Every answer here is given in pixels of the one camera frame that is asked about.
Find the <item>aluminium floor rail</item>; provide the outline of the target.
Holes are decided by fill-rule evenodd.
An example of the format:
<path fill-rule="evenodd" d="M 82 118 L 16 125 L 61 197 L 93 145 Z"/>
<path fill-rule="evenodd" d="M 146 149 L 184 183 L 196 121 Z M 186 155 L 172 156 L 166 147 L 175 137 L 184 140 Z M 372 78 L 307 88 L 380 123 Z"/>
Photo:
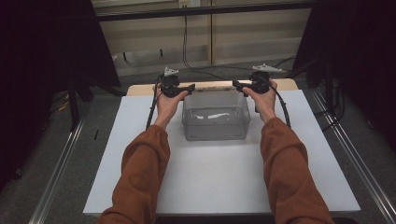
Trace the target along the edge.
<path fill-rule="evenodd" d="M 61 156 L 56 163 L 56 166 L 49 179 L 49 182 L 43 194 L 41 195 L 28 224 L 45 224 L 53 200 L 60 187 L 60 183 L 63 178 L 65 168 L 71 158 L 73 150 L 75 149 L 76 143 L 83 129 L 85 120 L 86 120 L 86 116 L 82 116 L 78 120 L 75 129 L 69 134 L 68 139 L 64 145 L 63 151 L 61 153 Z"/>
<path fill-rule="evenodd" d="M 318 107 L 324 112 L 324 117 L 329 123 L 332 132 L 337 137 L 343 150 L 355 167 L 355 170 L 359 174 L 361 181 L 369 191 L 371 198 L 374 200 L 375 205 L 381 212 L 383 218 L 388 224 L 396 224 L 396 208 L 393 205 L 388 194 L 376 181 L 368 166 L 363 161 L 360 153 L 347 136 L 347 133 L 342 125 L 336 120 L 333 115 L 327 112 L 328 107 L 326 106 L 326 101 L 321 93 L 318 90 L 311 90 L 310 92 L 313 95 Z"/>

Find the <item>black metal stand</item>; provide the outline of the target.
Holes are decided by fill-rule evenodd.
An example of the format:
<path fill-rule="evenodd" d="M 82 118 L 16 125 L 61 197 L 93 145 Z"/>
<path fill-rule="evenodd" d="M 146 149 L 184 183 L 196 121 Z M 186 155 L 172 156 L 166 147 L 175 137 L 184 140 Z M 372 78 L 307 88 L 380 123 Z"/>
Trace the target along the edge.
<path fill-rule="evenodd" d="M 79 123 L 78 97 L 83 102 L 90 102 L 93 99 L 93 93 L 90 89 L 89 82 L 84 77 L 75 75 L 70 75 L 68 78 L 67 93 L 72 120 L 71 131 L 73 132 Z"/>

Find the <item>person's left hand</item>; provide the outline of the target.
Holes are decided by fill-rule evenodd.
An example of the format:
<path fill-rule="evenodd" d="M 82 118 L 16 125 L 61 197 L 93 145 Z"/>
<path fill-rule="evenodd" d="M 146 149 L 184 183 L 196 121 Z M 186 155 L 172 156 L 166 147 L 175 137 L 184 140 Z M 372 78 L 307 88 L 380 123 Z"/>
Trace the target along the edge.
<path fill-rule="evenodd" d="M 162 93 L 161 86 L 161 84 L 158 84 L 156 90 L 155 102 L 157 106 L 157 118 L 155 119 L 154 124 L 163 129 L 166 129 L 172 117 L 177 112 L 179 102 L 188 95 L 188 92 L 183 91 L 177 96 L 169 98 Z"/>

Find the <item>transparent grey plastic box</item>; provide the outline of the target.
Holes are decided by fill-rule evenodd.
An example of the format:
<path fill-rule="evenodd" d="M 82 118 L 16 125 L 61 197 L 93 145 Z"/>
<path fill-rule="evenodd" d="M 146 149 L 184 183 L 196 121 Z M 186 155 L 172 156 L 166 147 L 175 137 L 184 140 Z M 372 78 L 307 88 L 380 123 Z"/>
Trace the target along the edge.
<path fill-rule="evenodd" d="M 250 123 L 247 98 L 239 91 L 198 91 L 183 103 L 188 141 L 245 139 Z"/>

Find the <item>black curtain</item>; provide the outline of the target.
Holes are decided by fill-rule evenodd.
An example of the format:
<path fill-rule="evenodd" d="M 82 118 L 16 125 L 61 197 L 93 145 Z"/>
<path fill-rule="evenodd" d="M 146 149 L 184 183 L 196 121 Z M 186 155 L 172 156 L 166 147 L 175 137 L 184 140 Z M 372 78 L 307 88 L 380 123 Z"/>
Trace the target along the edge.
<path fill-rule="evenodd" d="M 92 0 L 0 0 L 0 191 L 30 154 L 52 96 L 118 87 Z"/>
<path fill-rule="evenodd" d="M 293 67 L 327 72 L 396 151 L 396 0 L 323 0 L 310 10 Z"/>

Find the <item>black horizontal frame bar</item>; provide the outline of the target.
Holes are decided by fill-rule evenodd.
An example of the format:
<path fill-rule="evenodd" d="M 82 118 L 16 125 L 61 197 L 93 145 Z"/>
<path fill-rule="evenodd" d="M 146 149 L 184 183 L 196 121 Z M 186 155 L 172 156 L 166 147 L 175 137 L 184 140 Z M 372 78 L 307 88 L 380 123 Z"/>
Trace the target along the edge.
<path fill-rule="evenodd" d="M 242 13 L 256 11 L 273 11 L 311 8 L 317 0 L 301 0 L 296 2 L 279 2 L 235 6 L 216 6 L 216 7 L 186 7 L 175 9 L 158 9 L 150 11 L 136 12 L 117 12 L 117 13 L 99 13 L 95 16 L 98 21 L 128 21 L 157 19 L 169 17 L 201 16 L 213 14 Z"/>

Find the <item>white table cover sheet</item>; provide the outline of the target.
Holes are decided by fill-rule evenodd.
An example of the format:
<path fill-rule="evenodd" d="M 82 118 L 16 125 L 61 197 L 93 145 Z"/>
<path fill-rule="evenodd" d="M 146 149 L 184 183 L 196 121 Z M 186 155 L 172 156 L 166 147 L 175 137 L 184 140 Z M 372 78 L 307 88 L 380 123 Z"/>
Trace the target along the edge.
<path fill-rule="evenodd" d="M 360 206 L 302 91 L 282 91 L 276 113 L 290 114 L 291 128 L 304 143 L 316 187 L 333 212 Z M 126 146 L 146 127 L 150 96 L 125 96 L 109 136 L 84 214 L 99 216 L 112 204 Z M 260 153 L 262 121 L 251 116 L 247 137 L 231 141 L 186 140 L 181 116 L 167 127 L 171 157 L 158 198 L 160 216 L 268 214 Z"/>

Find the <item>white wall outlet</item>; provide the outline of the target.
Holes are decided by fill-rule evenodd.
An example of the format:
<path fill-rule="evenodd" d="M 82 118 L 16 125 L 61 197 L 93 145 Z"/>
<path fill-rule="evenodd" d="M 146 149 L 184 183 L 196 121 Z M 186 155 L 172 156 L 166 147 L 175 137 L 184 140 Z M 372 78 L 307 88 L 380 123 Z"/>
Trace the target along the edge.
<path fill-rule="evenodd" d="M 201 0 L 178 0 L 178 4 L 180 8 L 199 7 Z"/>

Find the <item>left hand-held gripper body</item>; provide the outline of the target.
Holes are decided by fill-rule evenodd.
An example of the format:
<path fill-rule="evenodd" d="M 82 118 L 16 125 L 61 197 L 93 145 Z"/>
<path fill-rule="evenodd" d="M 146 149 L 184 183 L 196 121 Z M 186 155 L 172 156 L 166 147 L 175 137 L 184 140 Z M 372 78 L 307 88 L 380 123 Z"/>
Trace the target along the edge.
<path fill-rule="evenodd" d="M 162 76 L 162 93 L 168 97 L 173 98 L 183 92 L 183 89 L 179 87 L 178 70 L 171 69 L 168 67 L 164 68 Z"/>

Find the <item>person's right hand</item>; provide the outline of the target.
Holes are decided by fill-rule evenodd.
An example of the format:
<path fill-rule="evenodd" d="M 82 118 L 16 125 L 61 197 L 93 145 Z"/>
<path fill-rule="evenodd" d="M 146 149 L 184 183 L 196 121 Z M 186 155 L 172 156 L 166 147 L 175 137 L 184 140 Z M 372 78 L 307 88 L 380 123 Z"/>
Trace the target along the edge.
<path fill-rule="evenodd" d="M 243 93 L 246 93 L 253 99 L 261 120 L 264 123 L 276 117 L 275 103 L 277 84 L 272 79 L 269 79 L 269 82 L 273 89 L 263 94 L 258 94 L 248 87 L 243 88 Z"/>

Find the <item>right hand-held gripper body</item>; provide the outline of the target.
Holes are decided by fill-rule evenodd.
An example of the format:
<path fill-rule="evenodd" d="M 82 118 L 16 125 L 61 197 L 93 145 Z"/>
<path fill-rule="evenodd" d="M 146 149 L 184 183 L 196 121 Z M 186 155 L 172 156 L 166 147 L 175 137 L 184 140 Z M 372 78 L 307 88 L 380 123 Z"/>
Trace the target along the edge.
<path fill-rule="evenodd" d="M 250 88 L 256 93 L 263 94 L 269 91 L 269 77 L 271 73 L 284 73 L 284 70 L 273 66 L 262 64 L 252 67 L 252 73 L 249 75 L 251 81 Z"/>

